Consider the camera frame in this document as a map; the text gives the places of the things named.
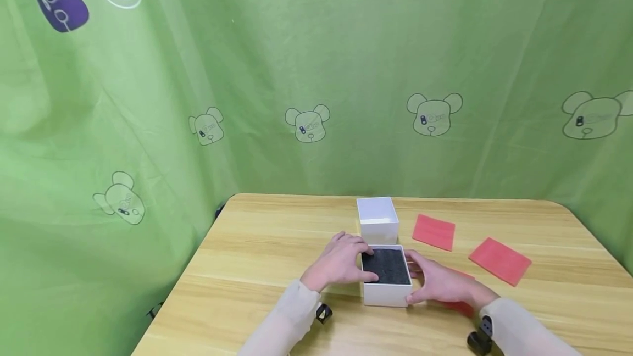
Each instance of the red foam sheet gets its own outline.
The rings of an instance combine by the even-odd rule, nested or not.
[[[512,286],[528,270],[532,260],[499,241],[487,238],[469,257],[474,263]]]
[[[421,214],[418,215],[412,238],[416,241],[452,252],[454,235],[454,223],[437,220]]]
[[[468,275],[468,274],[463,273],[461,271],[458,271],[457,269],[452,269],[452,268],[449,268],[449,269],[454,270],[455,272],[457,272],[458,274],[462,274],[463,276],[467,276],[467,277],[471,278],[472,280],[474,280],[474,278],[475,278],[474,276]],[[440,301],[439,303],[444,305],[446,308],[458,311],[462,315],[465,315],[467,318],[472,319],[473,316],[475,315],[475,309],[473,307],[471,307],[470,305],[468,305],[466,302],[442,302],[442,301]]]

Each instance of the green backdrop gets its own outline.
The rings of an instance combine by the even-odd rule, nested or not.
[[[0,343],[128,355],[249,193],[550,199],[633,268],[631,0],[0,0]]]

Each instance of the left hand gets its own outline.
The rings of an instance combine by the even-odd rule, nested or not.
[[[378,275],[363,272],[356,265],[359,253],[374,254],[359,236],[344,231],[334,235],[323,253],[301,276],[301,282],[310,290],[320,293],[328,285],[354,282],[375,282]]]

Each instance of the wooden table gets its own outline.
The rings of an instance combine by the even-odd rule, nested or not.
[[[633,279],[570,211],[546,201],[394,198],[400,243],[511,297],[583,355],[633,352]],[[418,214],[457,224],[454,251],[413,241]],[[238,194],[205,237],[133,356],[234,355],[337,231],[359,232],[355,198]],[[513,288],[468,260],[487,236],[532,259]],[[363,306],[333,286],[334,316],[298,355],[471,355],[467,318],[438,305]]]

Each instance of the beige sleeve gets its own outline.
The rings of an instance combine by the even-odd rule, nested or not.
[[[321,294],[299,280],[292,282],[237,356],[288,355],[310,330],[320,299]]]
[[[481,318],[485,315],[492,320],[492,339],[505,356],[580,355],[511,299],[495,299],[479,312]]]

